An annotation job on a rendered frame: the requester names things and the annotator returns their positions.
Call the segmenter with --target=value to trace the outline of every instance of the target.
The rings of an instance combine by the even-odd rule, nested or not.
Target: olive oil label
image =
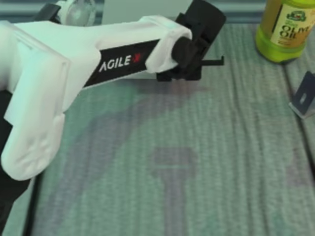
[[[301,9],[281,5],[274,24],[271,42],[286,48],[303,45],[315,24],[315,8]]]

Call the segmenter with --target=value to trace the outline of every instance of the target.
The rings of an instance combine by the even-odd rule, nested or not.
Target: green bottle base
[[[299,58],[305,48],[305,44],[298,48],[288,49],[270,42],[266,35],[258,27],[255,37],[256,49],[267,60],[273,63],[287,64]]]

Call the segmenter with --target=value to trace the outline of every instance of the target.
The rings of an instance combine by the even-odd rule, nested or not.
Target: table
[[[300,121],[288,103],[315,44],[274,65],[255,51],[256,27],[225,25],[207,59],[223,54],[226,65],[200,82],[82,91],[32,236],[312,235],[315,118]]]

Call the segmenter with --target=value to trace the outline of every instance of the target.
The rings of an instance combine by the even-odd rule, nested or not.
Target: yellow bottle
[[[315,0],[267,0],[256,48],[269,61],[292,61],[303,53],[314,24]]]

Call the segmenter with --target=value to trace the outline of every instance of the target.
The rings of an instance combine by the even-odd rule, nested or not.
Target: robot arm
[[[75,27],[58,24],[60,6],[43,8],[34,22],[0,22],[10,47],[0,51],[10,63],[0,67],[1,88],[10,93],[2,123],[10,126],[1,153],[4,171],[15,180],[41,173],[58,152],[64,113],[82,88],[140,71],[158,81],[199,80],[203,61],[225,16],[203,0],[171,21],[148,16],[138,22]]]

